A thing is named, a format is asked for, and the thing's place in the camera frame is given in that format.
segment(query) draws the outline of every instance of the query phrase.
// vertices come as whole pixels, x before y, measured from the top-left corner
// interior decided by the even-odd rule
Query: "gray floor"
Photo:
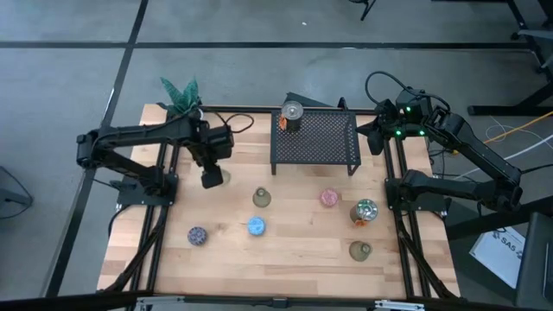
[[[0,0],[0,41],[127,41],[139,4],[139,0]],[[518,4],[531,26],[543,21],[534,1]],[[365,22],[359,22],[361,12],[362,6],[346,0],[150,0],[138,40],[501,42],[509,41],[517,29],[506,5],[496,3],[381,0]],[[74,139],[99,125],[122,55],[122,49],[0,49],[0,165],[27,185],[36,199],[21,216],[0,220],[0,300],[41,293],[79,183]],[[512,51],[140,49],[132,55],[112,123],[136,124],[143,104],[168,101],[159,77],[182,86],[195,77],[207,105],[278,105],[286,92],[297,92],[329,104],[343,96],[350,106],[364,107],[372,106],[363,91],[366,75],[385,70],[445,98],[485,139],[486,129],[495,121],[469,117],[466,107],[517,103],[545,83],[543,76],[534,74],[535,65],[531,54]],[[377,98],[395,98],[399,92],[380,77],[372,90]],[[510,126],[531,120],[496,119]],[[545,120],[527,130],[545,137],[552,125],[553,120]],[[499,133],[499,128],[490,130],[491,136]],[[509,156],[538,141],[519,132],[491,146]],[[128,155],[129,150],[122,152]],[[543,144],[512,163],[529,168],[551,162],[552,156],[553,149]],[[449,174],[473,167],[460,156],[446,157]],[[440,158],[434,169],[442,170]],[[482,173],[471,176],[485,180]],[[116,178],[104,170],[97,177]],[[550,180],[547,170],[525,176],[523,201],[552,194]],[[96,289],[115,199],[109,188],[93,186],[62,294]],[[468,211],[474,208],[463,204]],[[17,206],[3,206],[0,217],[16,211]],[[461,293],[469,300],[509,303],[497,290],[487,289],[488,283],[463,270],[463,247],[452,244],[454,254],[460,254],[454,260]]]

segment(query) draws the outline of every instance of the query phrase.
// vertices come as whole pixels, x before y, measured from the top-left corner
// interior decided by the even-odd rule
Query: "metal mesh platform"
[[[281,130],[279,117],[280,111],[271,113],[270,162],[273,174],[278,163],[341,164],[347,165],[350,175],[361,164],[355,113],[306,110],[297,132]]]

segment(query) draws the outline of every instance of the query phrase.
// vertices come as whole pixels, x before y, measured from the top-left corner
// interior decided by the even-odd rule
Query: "artificial plant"
[[[160,107],[165,109],[170,117],[187,115],[190,111],[196,108],[200,104],[200,97],[198,96],[198,82],[196,79],[190,81],[187,88],[180,92],[177,88],[165,78],[161,78],[163,87],[173,102],[172,105],[165,105],[164,103],[157,103]]]

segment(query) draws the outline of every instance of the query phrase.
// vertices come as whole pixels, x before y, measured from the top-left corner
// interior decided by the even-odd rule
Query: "purple ball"
[[[195,246],[204,244],[207,240],[207,231],[201,227],[194,227],[188,232],[188,242]]]

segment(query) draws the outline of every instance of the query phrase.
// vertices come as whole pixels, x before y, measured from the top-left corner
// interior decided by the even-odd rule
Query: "wooden table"
[[[170,208],[155,292],[170,295],[301,296],[339,298],[405,297],[396,230],[392,213],[386,208],[383,155],[373,156],[359,137],[361,161],[349,177],[342,166],[280,164],[277,175],[270,173],[270,114],[251,114],[255,124],[234,136],[232,157],[220,161],[231,181],[221,187],[204,189],[198,168],[187,150],[179,158],[179,192]],[[206,114],[212,126],[220,121]],[[358,116],[358,124],[373,117]],[[141,124],[159,124],[165,111],[145,105]],[[248,119],[234,118],[237,130]],[[409,168],[431,174],[423,138],[404,142]],[[135,147],[131,158],[154,165],[159,147]],[[396,175],[399,174],[394,152]],[[272,196],[266,208],[253,205],[254,190],[263,186]],[[326,208],[319,194],[327,187],[340,193],[338,206]],[[360,199],[377,202],[378,217],[366,227],[353,227],[350,208]],[[99,277],[102,289],[115,281],[137,251],[145,206],[132,206],[115,221]],[[445,228],[434,214],[419,212],[418,224],[424,255],[435,273],[452,292],[459,294]],[[253,237],[246,228],[249,218],[260,216],[267,229]],[[188,230],[202,226],[207,243],[192,246]],[[363,263],[353,261],[349,244],[366,241],[373,247]],[[140,288],[145,288],[149,259],[144,264]],[[420,293],[416,266],[411,261],[416,294]]]

